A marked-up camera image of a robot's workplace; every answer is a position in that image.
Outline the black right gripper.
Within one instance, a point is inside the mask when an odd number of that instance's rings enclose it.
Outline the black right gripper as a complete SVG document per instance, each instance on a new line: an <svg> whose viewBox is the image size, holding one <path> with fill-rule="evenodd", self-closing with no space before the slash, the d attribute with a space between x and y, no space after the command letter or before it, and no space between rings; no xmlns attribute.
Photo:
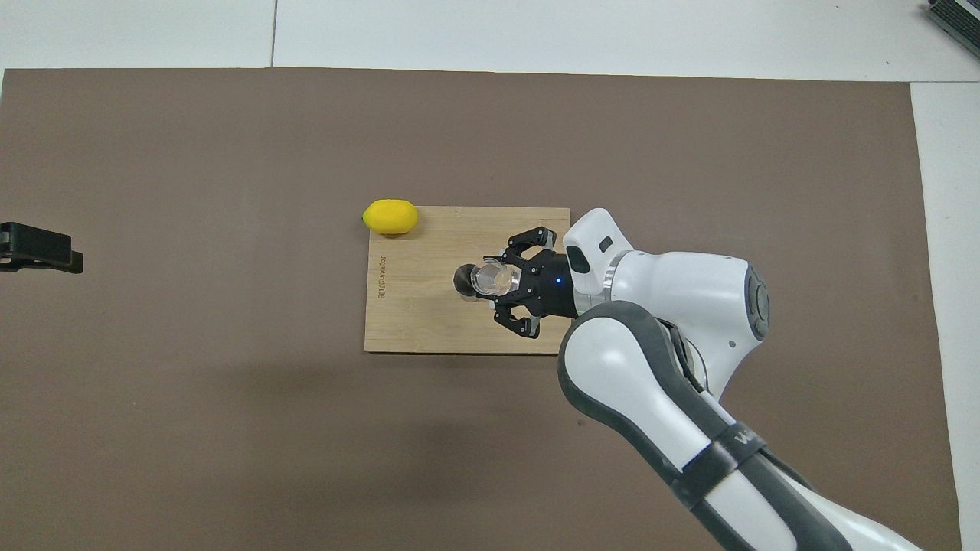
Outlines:
<svg viewBox="0 0 980 551"><path fill-rule="evenodd" d="M499 255L482 257L521 270L518 291L522 294L505 294L489 301L494 321L512 334L537 339L542 317L578 317L567 255L554 251L556 241L556 231L536 227L508 238L508 246ZM533 247L542 249L524 258L524 252ZM515 316L514 309L524 309L526 315Z"/></svg>

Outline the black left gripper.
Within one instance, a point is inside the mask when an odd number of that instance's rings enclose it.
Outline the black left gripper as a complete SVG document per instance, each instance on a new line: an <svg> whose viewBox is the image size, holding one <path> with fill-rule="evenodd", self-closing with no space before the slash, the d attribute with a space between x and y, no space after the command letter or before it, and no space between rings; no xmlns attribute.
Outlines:
<svg viewBox="0 0 980 551"><path fill-rule="evenodd" d="M28 224L1 223L1 272L53 269L83 273L84 255L74 251L71 236Z"/></svg>

